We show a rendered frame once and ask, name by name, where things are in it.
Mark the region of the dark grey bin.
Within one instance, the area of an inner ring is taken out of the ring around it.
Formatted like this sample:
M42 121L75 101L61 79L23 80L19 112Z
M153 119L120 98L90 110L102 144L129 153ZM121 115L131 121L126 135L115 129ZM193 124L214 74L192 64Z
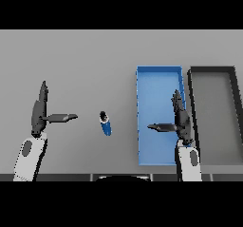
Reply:
M204 166L243 166L243 107L234 66L187 72L196 147Z

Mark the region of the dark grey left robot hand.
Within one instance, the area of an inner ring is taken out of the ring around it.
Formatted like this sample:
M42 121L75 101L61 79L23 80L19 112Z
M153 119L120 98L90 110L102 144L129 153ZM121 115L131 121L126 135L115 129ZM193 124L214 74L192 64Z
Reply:
M47 123L67 123L77 119L76 114L47 114L47 82L43 81L40 87L39 97L35 101L31 114L31 136L40 138L46 129Z

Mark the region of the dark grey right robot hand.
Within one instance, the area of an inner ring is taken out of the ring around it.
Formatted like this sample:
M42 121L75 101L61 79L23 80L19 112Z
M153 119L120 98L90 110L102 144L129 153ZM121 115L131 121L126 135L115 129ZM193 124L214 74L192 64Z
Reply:
M176 89L171 99L175 114L174 123L153 123L147 127L157 132L176 132L183 145L189 145L193 142L191 137L191 120L187 110L183 106L182 97Z

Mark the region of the blue bin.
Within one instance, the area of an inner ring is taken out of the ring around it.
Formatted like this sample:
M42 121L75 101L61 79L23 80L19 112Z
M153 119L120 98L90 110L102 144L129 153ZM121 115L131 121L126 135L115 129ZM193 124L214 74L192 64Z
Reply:
M139 166L175 165L176 132L157 132L149 124L174 123L175 90L186 106L181 66L137 66L137 131Z

